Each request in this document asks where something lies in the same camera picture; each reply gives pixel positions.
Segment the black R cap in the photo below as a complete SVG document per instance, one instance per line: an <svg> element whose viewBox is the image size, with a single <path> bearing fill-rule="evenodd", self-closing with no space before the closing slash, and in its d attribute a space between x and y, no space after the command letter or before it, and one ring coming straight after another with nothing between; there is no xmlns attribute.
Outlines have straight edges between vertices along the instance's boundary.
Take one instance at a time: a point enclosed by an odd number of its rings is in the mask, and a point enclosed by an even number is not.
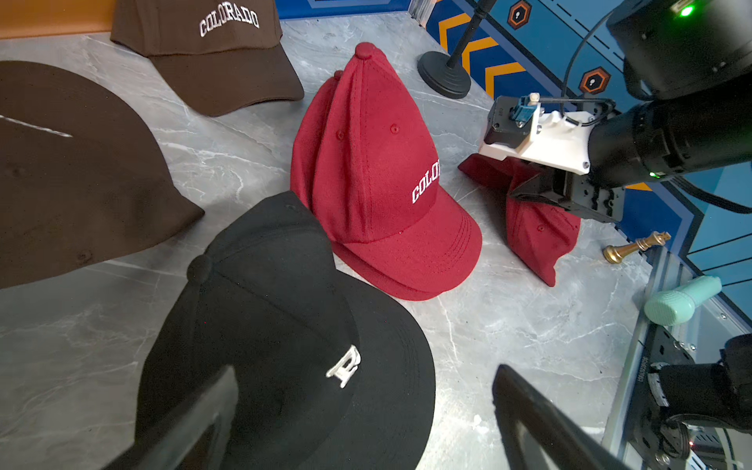
<svg viewBox="0 0 752 470"><path fill-rule="evenodd" d="M226 469L413 469L436 374L401 304L338 270L292 192L268 197L195 258L141 374L143 437L223 366L239 400Z"/></svg>

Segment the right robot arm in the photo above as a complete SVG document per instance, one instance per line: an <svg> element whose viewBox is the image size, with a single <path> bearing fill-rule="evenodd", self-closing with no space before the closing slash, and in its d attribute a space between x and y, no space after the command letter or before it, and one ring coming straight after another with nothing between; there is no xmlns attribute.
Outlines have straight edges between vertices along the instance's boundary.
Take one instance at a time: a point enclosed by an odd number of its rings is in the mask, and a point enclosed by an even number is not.
<svg viewBox="0 0 752 470"><path fill-rule="evenodd" d="M625 1L605 21L624 54L636 106L610 100L589 123L583 173L542 164L515 188L520 202L617 222L626 187L669 181L732 213L750 207L699 189L689 175L751 159L751 5L747 1Z"/></svg>

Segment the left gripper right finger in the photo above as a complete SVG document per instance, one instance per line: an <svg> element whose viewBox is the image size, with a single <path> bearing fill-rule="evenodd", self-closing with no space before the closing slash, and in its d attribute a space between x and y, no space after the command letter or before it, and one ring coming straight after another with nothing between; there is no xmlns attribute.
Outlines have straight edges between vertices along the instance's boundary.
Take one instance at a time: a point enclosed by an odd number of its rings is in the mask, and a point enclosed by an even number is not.
<svg viewBox="0 0 752 470"><path fill-rule="evenodd" d="M497 369L493 405L511 469L626 467L509 365Z"/></svg>

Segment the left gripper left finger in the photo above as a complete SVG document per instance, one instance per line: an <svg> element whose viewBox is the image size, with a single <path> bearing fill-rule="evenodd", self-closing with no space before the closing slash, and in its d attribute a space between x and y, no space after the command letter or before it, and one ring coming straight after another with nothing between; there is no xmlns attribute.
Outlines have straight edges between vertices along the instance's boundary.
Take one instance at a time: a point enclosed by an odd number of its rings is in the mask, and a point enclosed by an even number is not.
<svg viewBox="0 0 752 470"><path fill-rule="evenodd" d="M239 398L235 370L223 366L108 469L219 469Z"/></svg>

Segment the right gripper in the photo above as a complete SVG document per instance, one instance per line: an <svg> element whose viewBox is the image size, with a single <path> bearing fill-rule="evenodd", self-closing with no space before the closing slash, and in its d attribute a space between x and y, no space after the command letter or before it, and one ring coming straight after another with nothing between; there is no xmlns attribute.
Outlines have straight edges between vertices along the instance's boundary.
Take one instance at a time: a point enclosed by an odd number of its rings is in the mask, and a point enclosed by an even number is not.
<svg viewBox="0 0 752 470"><path fill-rule="evenodd" d="M558 207L580 219L617 223L624 215L624 188L605 188L586 175L533 166L537 173L511 191L522 202Z"/></svg>

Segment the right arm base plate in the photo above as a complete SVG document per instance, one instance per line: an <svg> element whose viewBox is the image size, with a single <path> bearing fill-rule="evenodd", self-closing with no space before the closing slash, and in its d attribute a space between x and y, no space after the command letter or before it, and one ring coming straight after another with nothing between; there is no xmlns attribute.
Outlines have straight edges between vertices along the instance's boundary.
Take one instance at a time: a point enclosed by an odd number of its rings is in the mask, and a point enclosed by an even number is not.
<svg viewBox="0 0 752 470"><path fill-rule="evenodd" d="M627 454L640 469L683 469L687 466L680 443L683 433L677 423L665 423L668 400L657 373L666 365L690 365L694 360L666 328L656 324L648 326L642 344L625 424Z"/></svg>

